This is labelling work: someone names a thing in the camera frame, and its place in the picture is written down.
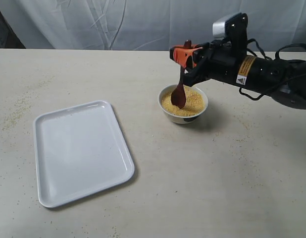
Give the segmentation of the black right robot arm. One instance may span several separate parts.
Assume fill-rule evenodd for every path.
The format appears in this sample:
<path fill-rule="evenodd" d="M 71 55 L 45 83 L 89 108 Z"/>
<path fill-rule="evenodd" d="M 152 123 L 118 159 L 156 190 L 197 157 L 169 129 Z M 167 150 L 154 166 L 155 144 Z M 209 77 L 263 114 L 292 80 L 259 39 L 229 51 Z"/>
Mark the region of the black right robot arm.
<path fill-rule="evenodd" d="M 275 58 L 259 58 L 244 48 L 233 51 L 230 42 L 170 48 L 170 59 L 181 66 L 180 80 L 193 86 L 210 79 L 239 88 L 251 100 L 263 96 L 294 109 L 306 110 L 306 60 L 285 60 L 276 52 Z"/>

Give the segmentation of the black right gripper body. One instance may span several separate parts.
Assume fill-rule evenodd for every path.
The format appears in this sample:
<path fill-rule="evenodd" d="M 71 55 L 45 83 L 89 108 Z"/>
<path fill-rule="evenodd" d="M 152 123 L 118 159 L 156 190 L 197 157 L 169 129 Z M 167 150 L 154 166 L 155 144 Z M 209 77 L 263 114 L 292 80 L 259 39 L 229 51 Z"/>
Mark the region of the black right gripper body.
<path fill-rule="evenodd" d="M 237 87 L 249 87 L 249 55 L 247 45 L 213 41 L 198 44 L 203 48 L 193 52 L 196 67 L 185 69 L 183 84 L 193 86 L 214 79 Z"/>

